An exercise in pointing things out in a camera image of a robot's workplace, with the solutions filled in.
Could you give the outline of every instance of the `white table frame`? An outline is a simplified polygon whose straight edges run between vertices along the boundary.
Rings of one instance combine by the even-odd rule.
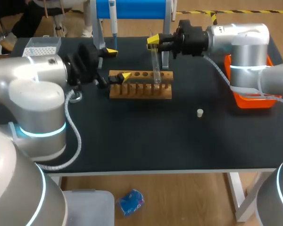
[[[61,186],[62,177],[100,176],[100,175],[139,175],[139,174],[174,174],[174,173],[227,173],[231,195],[235,205],[237,222],[246,222],[256,210],[256,195],[265,179],[275,169],[204,169],[204,170],[146,170],[146,171],[113,171],[113,172],[87,172],[87,173],[49,173],[48,175]],[[239,172],[260,172],[260,176],[248,195],[244,191]]]
[[[177,10],[177,0],[174,0],[174,1],[172,0],[171,10],[172,10],[172,21],[175,21],[176,10]]]

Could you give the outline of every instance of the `white plastic container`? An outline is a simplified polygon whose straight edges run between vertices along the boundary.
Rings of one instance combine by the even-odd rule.
[[[108,191],[64,191],[67,226],[114,226],[114,196]]]

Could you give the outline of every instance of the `test tube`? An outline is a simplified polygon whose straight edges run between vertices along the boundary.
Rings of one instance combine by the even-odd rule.
[[[155,45],[151,45],[151,58],[152,58],[154,83],[161,83],[160,67],[158,61],[158,50],[155,47]]]

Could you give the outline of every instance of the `white cap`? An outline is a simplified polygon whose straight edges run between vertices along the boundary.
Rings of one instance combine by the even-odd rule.
[[[202,109],[198,109],[198,110],[197,110],[197,117],[198,117],[198,118],[201,118],[201,117],[202,117],[202,114],[203,114],[203,110],[202,110]]]

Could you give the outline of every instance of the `shoe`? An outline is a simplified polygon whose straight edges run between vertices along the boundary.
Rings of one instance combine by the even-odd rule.
[[[17,37],[11,32],[5,37],[5,39],[3,39],[0,42],[0,45],[4,49],[6,49],[8,51],[12,51],[14,49],[16,42],[17,42]]]
[[[82,38],[91,38],[93,37],[93,34],[92,34],[92,27],[91,29],[83,29],[83,32],[82,32],[82,35],[81,35]]]

